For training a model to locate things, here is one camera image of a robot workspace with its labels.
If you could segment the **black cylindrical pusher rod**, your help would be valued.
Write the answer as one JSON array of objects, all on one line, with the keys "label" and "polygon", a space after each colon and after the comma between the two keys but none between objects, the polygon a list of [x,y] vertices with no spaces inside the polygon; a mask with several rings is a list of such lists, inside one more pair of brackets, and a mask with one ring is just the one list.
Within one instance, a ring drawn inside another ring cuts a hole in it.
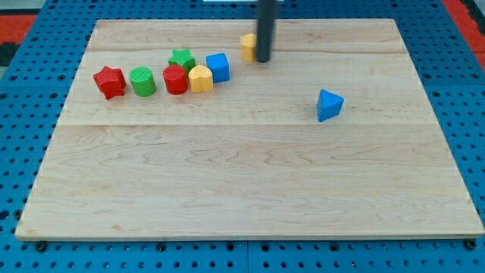
[{"label": "black cylindrical pusher rod", "polygon": [[255,60],[265,63],[271,59],[276,0],[259,0],[256,11]]}]

